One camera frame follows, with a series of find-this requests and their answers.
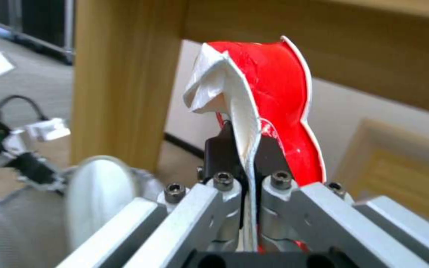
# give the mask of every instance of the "floor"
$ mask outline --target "floor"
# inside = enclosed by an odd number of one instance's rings
[[[35,53],[26,47],[14,44],[0,30],[0,51],[13,60],[17,69],[0,78],[0,99],[10,94],[33,98],[49,117],[70,119],[72,105],[73,68],[61,61]],[[3,111],[4,121],[18,127],[35,120],[29,106],[21,101],[10,102]],[[37,144],[39,152],[60,168],[69,165],[70,137],[50,143]],[[196,166],[203,160],[163,142],[156,176],[164,183],[180,182],[193,185],[196,182]],[[16,173],[0,169],[0,198],[21,188]]]

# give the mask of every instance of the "screw head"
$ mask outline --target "screw head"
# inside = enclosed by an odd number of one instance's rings
[[[271,174],[271,185],[277,190],[287,190],[291,188],[291,180],[291,174],[284,170],[279,170]]]
[[[203,166],[197,166],[196,167],[196,178],[198,179],[198,181],[203,181],[204,180],[204,168]]]
[[[344,198],[345,194],[347,193],[344,189],[344,187],[338,183],[338,182],[328,182],[325,183],[327,185],[327,187],[337,196],[339,196],[340,198]]]
[[[213,185],[220,191],[229,191],[233,189],[233,175],[229,172],[218,172],[213,177]]]
[[[166,202],[177,204],[186,195],[186,188],[180,183],[170,183],[165,187],[163,193]]]

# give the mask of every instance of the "baseboard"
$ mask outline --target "baseboard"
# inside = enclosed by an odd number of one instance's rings
[[[168,133],[165,132],[165,141],[167,141],[169,143],[172,143],[172,144],[174,144],[174,145],[182,148],[183,150],[185,150],[185,151],[193,154],[194,156],[197,156],[197,157],[199,157],[201,159],[204,158],[204,151],[203,150],[201,150],[200,148],[195,147],[195,146],[187,143],[184,140],[181,140],[181,139],[173,136],[172,134],[168,134]]]

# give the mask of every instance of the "white wall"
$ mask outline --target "white wall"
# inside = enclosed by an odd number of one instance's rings
[[[190,114],[182,101],[200,45],[184,41],[166,131],[201,149],[219,132],[214,114]],[[322,149],[327,178],[335,174],[362,118],[370,118],[429,137],[429,112],[361,93],[321,79],[313,80],[309,124]]]

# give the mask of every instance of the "red cloth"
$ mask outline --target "red cloth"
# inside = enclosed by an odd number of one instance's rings
[[[262,133],[277,138],[297,183],[322,182],[323,163],[315,138],[301,124],[309,93],[296,53],[284,41],[208,44],[221,53],[228,51],[244,73],[261,117]]]

